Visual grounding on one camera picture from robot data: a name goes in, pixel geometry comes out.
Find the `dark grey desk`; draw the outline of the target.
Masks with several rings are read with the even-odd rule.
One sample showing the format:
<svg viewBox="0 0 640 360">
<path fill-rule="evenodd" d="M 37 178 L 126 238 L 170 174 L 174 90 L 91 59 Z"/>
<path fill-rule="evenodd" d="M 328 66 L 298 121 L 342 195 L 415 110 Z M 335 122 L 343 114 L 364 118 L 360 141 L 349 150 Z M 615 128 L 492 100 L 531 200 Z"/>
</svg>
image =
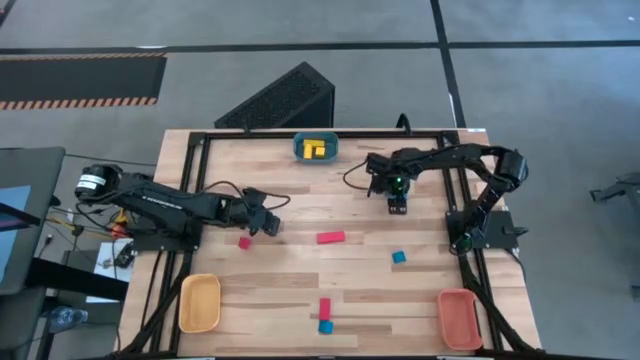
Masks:
<svg viewBox="0 0 640 360">
<path fill-rule="evenodd" d="M 44 220 L 49 211 L 65 149 L 62 147 L 0 149 L 0 188 L 29 185 L 31 192 L 23 210 Z M 18 293 L 23 288 L 28 267 L 35 254 L 43 226 L 17 230 L 0 296 Z"/>
</svg>

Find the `black mesh computer case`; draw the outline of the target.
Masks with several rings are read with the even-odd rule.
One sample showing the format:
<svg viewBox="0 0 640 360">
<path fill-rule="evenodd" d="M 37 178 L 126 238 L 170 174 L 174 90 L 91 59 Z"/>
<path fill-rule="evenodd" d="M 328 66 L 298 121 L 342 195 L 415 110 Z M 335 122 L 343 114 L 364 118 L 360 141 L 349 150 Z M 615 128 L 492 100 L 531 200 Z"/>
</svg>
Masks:
<svg viewBox="0 0 640 360">
<path fill-rule="evenodd" d="M 308 62 L 214 122 L 216 129 L 333 128 L 335 85 Z"/>
</svg>

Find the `clear water bottle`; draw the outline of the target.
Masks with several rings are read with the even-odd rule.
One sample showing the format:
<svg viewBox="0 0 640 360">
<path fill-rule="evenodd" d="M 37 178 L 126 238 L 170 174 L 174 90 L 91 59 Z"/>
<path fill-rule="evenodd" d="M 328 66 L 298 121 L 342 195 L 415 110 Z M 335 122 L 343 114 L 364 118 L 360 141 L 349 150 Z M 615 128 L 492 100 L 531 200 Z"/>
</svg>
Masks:
<svg viewBox="0 0 640 360">
<path fill-rule="evenodd" d="M 48 320 L 49 332 L 59 333 L 85 323 L 88 320 L 88 312 L 83 309 L 60 306 L 50 312 Z"/>
</svg>

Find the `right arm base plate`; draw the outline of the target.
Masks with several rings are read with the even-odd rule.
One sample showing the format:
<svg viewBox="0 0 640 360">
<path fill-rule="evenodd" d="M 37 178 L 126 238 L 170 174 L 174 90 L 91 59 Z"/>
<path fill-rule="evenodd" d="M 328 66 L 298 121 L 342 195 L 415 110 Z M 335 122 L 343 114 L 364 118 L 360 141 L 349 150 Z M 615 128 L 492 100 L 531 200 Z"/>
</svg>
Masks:
<svg viewBox="0 0 640 360">
<path fill-rule="evenodd" d="M 463 213 L 454 211 L 445 216 L 450 243 L 455 253 L 466 253 L 474 249 L 515 249 L 518 238 L 529 229 L 516 227 L 511 213 L 494 211 L 487 218 L 479 233 L 464 231 Z"/>
</svg>

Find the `teal plastic bin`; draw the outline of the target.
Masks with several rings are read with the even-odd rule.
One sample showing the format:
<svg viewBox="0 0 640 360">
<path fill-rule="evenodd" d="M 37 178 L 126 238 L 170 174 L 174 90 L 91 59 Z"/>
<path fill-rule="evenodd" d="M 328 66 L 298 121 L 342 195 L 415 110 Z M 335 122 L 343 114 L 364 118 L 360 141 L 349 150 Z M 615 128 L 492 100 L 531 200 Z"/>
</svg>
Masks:
<svg viewBox="0 0 640 360">
<path fill-rule="evenodd" d="M 311 160 L 305 160 L 303 158 L 303 141 L 304 140 L 322 140 L 325 142 L 326 155 L 324 157 L 316 157 L 315 149 L 313 148 L 313 158 Z M 293 152 L 296 159 L 305 164 L 323 164 L 333 162 L 338 154 L 339 138 L 336 133 L 333 132 L 299 132 L 293 137 Z"/>
</svg>

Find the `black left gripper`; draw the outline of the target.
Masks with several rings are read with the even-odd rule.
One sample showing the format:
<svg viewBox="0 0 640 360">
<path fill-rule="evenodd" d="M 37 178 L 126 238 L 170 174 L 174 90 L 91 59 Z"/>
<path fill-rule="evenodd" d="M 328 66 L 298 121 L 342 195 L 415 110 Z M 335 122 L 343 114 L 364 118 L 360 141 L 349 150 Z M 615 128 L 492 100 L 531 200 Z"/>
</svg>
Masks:
<svg viewBox="0 0 640 360">
<path fill-rule="evenodd" d="M 227 227 L 248 229 L 250 236 L 261 231 L 267 235 L 277 235 L 281 220 L 264 205 L 250 207 L 244 199 L 234 199 L 226 208 L 225 223 Z"/>
</svg>

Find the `black table frame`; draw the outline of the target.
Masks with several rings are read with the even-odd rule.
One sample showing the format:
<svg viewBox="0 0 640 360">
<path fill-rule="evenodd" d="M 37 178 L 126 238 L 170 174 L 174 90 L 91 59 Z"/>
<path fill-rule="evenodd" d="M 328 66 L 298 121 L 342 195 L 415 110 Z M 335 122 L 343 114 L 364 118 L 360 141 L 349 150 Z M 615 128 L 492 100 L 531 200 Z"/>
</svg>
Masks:
<svg viewBox="0 0 640 360">
<path fill-rule="evenodd" d="M 343 131 L 336 161 L 306 165 L 293 152 L 293 133 L 215 131 L 196 146 L 186 130 L 169 130 L 155 178 L 189 190 L 211 186 L 234 194 L 250 186 L 269 193 L 279 233 L 257 234 L 238 246 L 238 230 L 205 227 L 192 256 L 175 270 L 214 274 L 221 318 L 209 332 L 187 334 L 169 309 L 156 329 L 159 348 L 184 357 L 440 355 L 448 352 L 436 303 L 460 288 L 458 259 L 449 252 L 448 210 L 478 195 L 473 174 L 427 171 L 409 194 L 406 215 L 392 215 L 380 195 L 367 196 L 362 162 L 370 152 L 448 143 L 487 142 L 480 130 Z M 316 235 L 344 231 L 344 242 L 319 245 Z M 404 251 L 407 261 L 394 264 Z M 331 299 L 332 334 L 318 332 L 319 300 Z"/>
</svg>

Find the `red-orange plastic bin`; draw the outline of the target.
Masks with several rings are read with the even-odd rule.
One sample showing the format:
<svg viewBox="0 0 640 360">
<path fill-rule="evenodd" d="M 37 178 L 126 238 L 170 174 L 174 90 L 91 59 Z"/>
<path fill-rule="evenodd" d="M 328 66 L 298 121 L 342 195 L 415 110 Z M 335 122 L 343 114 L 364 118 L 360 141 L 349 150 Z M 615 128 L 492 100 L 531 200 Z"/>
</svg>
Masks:
<svg viewBox="0 0 640 360">
<path fill-rule="evenodd" d="M 483 346 L 475 311 L 475 295 L 467 289 L 444 289 L 436 300 L 444 343 L 455 351 Z"/>
</svg>

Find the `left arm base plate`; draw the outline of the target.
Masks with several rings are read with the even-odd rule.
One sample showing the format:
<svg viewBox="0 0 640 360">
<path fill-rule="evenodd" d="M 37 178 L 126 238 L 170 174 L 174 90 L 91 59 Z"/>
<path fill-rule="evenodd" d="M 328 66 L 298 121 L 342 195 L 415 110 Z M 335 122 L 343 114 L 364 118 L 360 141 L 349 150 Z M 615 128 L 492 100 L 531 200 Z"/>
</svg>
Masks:
<svg viewBox="0 0 640 360">
<path fill-rule="evenodd" d="M 143 218 L 138 224 L 130 226 L 128 231 L 133 236 L 133 249 L 137 252 L 185 252 L 200 247 L 202 228 L 202 224 L 191 222 L 174 234 L 157 228 L 150 220 Z"/>
</svg>

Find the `blue screen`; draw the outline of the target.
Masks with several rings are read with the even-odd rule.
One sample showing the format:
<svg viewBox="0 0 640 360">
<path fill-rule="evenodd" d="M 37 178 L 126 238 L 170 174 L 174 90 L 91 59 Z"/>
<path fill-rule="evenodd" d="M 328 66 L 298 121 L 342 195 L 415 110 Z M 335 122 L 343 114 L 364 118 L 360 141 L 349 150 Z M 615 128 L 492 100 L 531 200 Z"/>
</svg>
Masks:
<svg viewBox="0 0 640 360">
<path fill-rule="evenodd" d="M 23 211 L 27 204 L 31 187 L 29 185 L 0 188 L 0 203 Z M 0 226 L 0 282 L 4 279 L 10 254 L 16 241 L 17 230 L 3 231 Z"/>
</svg>

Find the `black hazard-striped floor mat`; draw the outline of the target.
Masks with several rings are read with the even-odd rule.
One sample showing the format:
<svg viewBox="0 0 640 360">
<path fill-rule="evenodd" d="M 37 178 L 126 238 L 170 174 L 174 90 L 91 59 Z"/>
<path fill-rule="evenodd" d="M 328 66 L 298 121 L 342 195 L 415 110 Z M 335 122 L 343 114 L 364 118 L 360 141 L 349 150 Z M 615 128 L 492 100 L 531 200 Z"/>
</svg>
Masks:
<svg viewBox="0 0 640 360">
<path fill-rule="evenodd" d="M 150 106 L 164 53 L 0 56 L 0 111 Z"/>
</svg>

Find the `yellow plastic bin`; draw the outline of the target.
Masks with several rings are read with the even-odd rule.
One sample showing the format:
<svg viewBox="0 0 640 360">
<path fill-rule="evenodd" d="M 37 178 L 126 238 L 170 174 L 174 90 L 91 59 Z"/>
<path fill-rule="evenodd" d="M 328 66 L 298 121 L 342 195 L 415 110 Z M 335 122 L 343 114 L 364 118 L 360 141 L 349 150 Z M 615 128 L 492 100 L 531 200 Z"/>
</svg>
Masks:
<svg viewBox="0 0 640 360">
<path fill-rule="evenodd" d="M 179 327 L 183 333 L 212 331 L 221 318 L 221 285 L 214 274 L 187 276 L 181 286 Z"/>
</svg>

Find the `black side shelf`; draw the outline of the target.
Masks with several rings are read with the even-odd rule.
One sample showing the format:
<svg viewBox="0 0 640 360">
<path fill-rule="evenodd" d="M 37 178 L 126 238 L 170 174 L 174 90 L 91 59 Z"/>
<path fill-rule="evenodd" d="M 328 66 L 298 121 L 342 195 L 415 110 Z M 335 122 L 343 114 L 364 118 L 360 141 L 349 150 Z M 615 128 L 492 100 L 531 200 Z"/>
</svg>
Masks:
<svg viewBox="0 0 640 360">
<path fill-rule="evenodd" d="M 41 258 L 32 259 L 23 285 L 76 292 L 117 301 L 124 300 L 128 291 L 128 283 L 125 281 Z"/>
</svg>

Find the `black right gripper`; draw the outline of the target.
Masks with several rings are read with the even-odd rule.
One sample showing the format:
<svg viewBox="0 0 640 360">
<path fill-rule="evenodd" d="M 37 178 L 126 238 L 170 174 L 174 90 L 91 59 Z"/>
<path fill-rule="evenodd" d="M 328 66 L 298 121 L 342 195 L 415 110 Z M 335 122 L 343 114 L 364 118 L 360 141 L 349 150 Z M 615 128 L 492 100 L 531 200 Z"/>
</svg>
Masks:
<svg viewBox="0 0 640 360">
<path fill-rule="evenodd" d="M 388 197 L 401 197 L 388 199 L 390 214 L 405 214 L 407 212 L 406 197 L 411 187 L 411 182 L 418 178 L 418 173 L 411 167 L 394 166 L 384 176 L 385 193 Z"/>
</svg>

